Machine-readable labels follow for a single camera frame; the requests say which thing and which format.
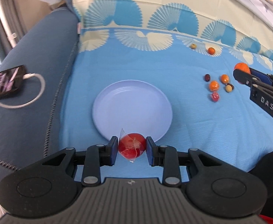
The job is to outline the large orange tangerine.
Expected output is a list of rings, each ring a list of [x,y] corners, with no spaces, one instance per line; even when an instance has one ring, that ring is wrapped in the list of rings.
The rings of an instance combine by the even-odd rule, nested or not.
[[[234,70],[236,70],[236,69],[241,70],[243,72],[246,72],[248,74],[251,73],[249,66],[246,63],[244,63],[244,62],[237,63],[234,66]]]

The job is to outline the small orange kumquat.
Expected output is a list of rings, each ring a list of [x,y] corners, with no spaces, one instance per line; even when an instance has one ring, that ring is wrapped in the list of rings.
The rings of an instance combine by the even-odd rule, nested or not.
[[[220,77],[220,81],[223,84],[228,84],[229,83],[229,76],[227,74],[222,74]]]

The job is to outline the beige longan fruit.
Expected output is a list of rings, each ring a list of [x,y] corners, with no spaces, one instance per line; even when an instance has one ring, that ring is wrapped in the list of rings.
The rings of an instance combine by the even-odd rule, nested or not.
[[[229,85],[225,86],[225,90],[227,93],[231,93],[232,92],[232,88]]]

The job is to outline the red fruit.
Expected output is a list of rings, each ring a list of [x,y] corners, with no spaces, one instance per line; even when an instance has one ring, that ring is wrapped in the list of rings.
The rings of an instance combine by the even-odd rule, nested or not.
[[[134,162],[146,151],[146,139],[139,133],[126,133],[124,129],[120,131],[118,142],[118,152],[126,160]]]

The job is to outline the pink fruit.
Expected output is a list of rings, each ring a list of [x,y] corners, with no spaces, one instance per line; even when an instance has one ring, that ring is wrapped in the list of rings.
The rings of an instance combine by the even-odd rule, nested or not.
[[[219,93],[218,92],[213,92],[213,93],[211,93],[211,99],[212,99],[212,101],[213,102],[218,102],[219,101],[219,99],[220,99],[220,95],[219,95]]]

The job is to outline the dark red jujube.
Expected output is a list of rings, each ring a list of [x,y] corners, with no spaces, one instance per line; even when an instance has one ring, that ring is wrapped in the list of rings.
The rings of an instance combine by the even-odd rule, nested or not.
[[[204,80],[205,80],[206,82],[209,82],[210,79],[211,79],[211,76],[210,76],[209,74],[206,74],[206,75],[204,76]]]

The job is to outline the small orange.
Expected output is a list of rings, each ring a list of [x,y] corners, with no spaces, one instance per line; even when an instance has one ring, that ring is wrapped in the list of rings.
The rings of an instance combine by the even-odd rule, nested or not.
[[[213,47],[208,48],[208,54],[209,55],[214,55],[216,53],[216,50]]]

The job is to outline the small tan round fruit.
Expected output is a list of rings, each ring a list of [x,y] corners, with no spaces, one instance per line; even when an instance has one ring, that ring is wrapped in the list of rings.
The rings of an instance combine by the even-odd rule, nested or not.
[[[197,45],[196,45],[195,43],[192,43],[192,44],[190,45],[190,48],[193,49],[193,50],[195,50],[195,49],[197,48]]]

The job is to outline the light blue round plate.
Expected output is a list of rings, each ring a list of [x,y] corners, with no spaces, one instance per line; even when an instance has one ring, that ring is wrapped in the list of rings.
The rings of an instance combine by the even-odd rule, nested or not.
[[[107,140],[120,132],[139,133],[154,141],[169,130],[173,111],[166,95],[140,80],[122,80],[104,88],[95,98],[92,119]]]

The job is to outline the blue patterned sofa cloth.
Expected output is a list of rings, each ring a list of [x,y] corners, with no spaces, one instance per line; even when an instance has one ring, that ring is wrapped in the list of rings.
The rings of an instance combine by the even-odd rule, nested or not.
[[[61,109],[60,148],[78,151],[107,140],[92,106],[110,84],[140,80],[159,88],[173,119],[157,142],[201,149],[244,171],[273,176],[273,118],[248,87],[220,86],[213,102],[204,76],[219,81],[244,62],[273,74],[273,31],[238,0],[71,0],[79,51]],[[195,43],[195,50],[190,45]],[[208,48],[216,50],[208,54]]]

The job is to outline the black smartphone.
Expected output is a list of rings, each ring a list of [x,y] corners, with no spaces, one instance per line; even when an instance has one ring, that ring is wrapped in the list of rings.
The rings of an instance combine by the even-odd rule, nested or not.
[[[24,65],[0,72],[0,99],[16,92],[22,85],[27,69]]]

